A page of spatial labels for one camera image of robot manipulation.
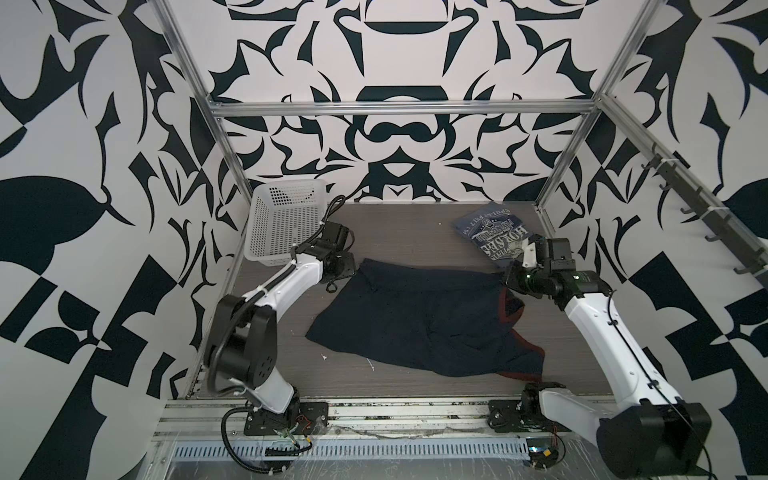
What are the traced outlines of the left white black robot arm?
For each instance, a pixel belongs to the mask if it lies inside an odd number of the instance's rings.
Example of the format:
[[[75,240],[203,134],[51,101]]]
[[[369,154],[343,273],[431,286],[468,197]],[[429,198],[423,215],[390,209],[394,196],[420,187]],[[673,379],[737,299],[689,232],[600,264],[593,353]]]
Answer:
[[[333,287],[354,274],[354,240],[348,227],[325,222],[290,248],[287,264],[266,283],[219,301],[203,357],[210,394],[241,395],[274,414],[289,409],[295,389],[277,369],[278,323],[312,287]]]

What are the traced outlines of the grey wall hook rack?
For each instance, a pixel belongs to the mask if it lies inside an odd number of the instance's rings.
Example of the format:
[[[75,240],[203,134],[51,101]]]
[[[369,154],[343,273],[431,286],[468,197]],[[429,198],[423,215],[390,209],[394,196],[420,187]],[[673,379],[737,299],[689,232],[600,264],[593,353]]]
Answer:
[[[741,266],[735,267],[733,271],[737,275],[751,275],[767,289],[766,243],[719,200],[683,160],[663,156],[656,143],[650,148],[641,148],[640,152],[647,159],[643,169],[653,171],[662,181],[659,186],[662,194],[656,207],[659,225],[662,225],[664,203],[673,192],[684,203],[680,209],[681,214],[703,222],[711,232],[705,239],[710,243],[722,243],[740,262]]]

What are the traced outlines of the aluminium front rail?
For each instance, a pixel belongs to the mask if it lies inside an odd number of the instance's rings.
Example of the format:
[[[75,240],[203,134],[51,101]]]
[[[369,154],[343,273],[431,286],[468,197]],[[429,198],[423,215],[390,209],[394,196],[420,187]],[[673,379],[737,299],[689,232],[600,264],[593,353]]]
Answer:
[[[474,432],[486,426],[490,397],[319,398],[328,405],[332,430],[377,435],[416,431]],[[242,399],[192,399],[168,402],[153,437],[208,438],[219,433],[220,419]]]

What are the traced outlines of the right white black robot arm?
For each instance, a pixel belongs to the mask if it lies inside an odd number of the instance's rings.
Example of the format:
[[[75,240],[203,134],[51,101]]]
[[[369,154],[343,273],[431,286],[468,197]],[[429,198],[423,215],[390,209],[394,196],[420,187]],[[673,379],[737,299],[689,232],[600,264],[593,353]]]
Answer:
[[[582,335],[605,375],[614,409],[583,399],[556,382],[530,383],[517,406],[521,424],[560,425],[594,445],[618,478],[693,475],[709,453],[712,421],[686,402],[642,351],[621,318],[613,289],[594,271],[580,270],[565,238],[536,236],[506,269],[505,285],[547,297]]]

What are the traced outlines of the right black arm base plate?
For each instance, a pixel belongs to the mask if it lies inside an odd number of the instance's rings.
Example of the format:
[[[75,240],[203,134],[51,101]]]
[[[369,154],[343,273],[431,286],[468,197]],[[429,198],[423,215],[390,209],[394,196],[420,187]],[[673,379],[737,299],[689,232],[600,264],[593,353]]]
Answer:
[[[541,421],[521,400],[490,400],[486,423],[496,433],[541,430]]]

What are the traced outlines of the green circuit board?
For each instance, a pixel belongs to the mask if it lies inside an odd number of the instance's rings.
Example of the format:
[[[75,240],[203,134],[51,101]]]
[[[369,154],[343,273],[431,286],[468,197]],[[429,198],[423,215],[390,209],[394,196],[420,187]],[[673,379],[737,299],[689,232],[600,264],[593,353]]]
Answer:
[[[560,464],[567,454],[566,444],[557,436],[530,437],[526,439],[526,445],[528,465],[535,470],[550,470]]]

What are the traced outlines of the blue-grey tank top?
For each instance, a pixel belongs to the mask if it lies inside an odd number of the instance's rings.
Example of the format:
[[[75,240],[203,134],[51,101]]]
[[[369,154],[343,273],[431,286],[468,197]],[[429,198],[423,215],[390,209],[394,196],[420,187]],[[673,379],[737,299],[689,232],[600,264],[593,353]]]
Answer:
[[[455,231],[499,268],[521,261],[535,233],[506,204],[490,203],[453,222]]]

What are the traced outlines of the aluminium frame back crossbar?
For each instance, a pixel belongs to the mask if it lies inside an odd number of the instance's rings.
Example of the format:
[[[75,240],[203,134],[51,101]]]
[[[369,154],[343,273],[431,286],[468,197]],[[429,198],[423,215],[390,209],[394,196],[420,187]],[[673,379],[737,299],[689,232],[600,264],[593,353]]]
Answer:
[[[254,116],[345,116],[585,113],[595,106],[589,99],[567,100],[455,100],[455,101],[363,101],[297,103],[220,103],[208,107],[215,117]]]

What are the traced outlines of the white plastic laundry basket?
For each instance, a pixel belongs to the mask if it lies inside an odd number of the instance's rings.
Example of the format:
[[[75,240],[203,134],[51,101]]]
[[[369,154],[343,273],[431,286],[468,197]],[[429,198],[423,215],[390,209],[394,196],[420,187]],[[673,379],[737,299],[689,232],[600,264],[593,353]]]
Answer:
[[[318,229],[327,205],[323,180],[279,180],[258,186],[250,206],[244,257],[266,267],[285,265],[291,247]]]

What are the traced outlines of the dark navy tank top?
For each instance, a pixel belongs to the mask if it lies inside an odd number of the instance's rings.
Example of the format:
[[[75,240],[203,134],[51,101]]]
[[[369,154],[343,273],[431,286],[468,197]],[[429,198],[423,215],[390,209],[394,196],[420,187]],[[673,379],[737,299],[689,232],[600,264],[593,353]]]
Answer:
[[[525,309],[499,273],[364,260],[314,320],[327,349],[447,377],[542,377],[545,352],[514,329]]]

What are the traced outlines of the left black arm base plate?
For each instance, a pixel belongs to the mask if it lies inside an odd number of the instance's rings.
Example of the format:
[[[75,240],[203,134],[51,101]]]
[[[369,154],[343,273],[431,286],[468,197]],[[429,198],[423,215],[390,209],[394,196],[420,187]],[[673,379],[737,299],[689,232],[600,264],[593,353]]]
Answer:
[[[284,413],[266,409],[253,409],[248,413],[244,425],[246,436],[277,435],[288,431],[294,435],[309,435],[328,425],[329,404],[294,400]]]

